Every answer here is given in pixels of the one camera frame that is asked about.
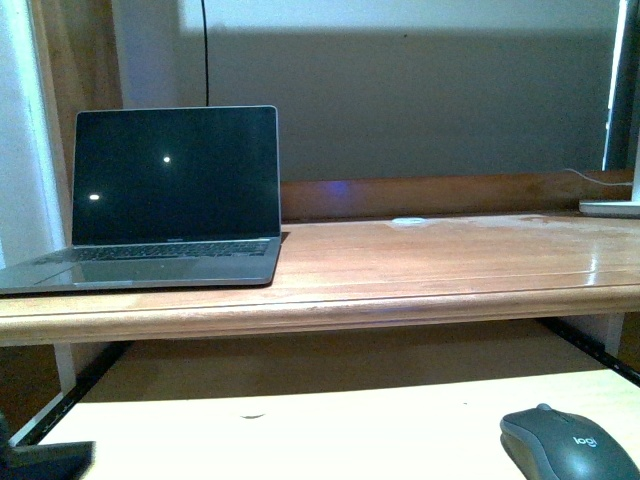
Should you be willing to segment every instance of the white cable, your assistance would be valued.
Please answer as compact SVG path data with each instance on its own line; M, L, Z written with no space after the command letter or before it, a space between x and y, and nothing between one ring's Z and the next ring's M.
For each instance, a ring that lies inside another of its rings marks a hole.
M596 180L595 178L588 177L584 173L580 173L579 171L574 170L573 168L564 168L563 170L566 170L567 172L573 172L576 175L581 176L585 180L589 180L590 182L597 183L598 185L605 185L607 187L631 187L631 186L633 186L633 182L621 182L621 183L601 182L600 180Z

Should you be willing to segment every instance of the computer mouse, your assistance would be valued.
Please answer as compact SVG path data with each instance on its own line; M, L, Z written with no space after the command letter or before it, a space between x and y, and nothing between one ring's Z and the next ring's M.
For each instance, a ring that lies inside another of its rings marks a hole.
M547 404L510 413L500 441L529 480L640 480L640 470L601 426Z

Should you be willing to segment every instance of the logi logo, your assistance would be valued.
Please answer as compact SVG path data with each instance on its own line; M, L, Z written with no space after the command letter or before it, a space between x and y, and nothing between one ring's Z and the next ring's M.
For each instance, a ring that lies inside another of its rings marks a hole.
M595 438L576 438L573 437L573 440L578 445L589 445L591 448L596 448L598 446L598 442L596 442Z

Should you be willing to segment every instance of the laptop screen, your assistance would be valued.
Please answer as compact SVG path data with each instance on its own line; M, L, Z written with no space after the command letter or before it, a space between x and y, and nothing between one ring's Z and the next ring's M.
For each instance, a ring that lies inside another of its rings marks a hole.
M78 114L74 245L279 233L274 107Z

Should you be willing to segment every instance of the laptop trackpad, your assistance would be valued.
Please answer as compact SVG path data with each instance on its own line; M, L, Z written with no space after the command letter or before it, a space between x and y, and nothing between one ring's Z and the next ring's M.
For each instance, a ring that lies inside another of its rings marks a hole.
M188 279L189 272L197 263L197 259L80 263L38 282L38 285L95 283L95 286L99 288L101 283L126 286L135 282L179 281Z

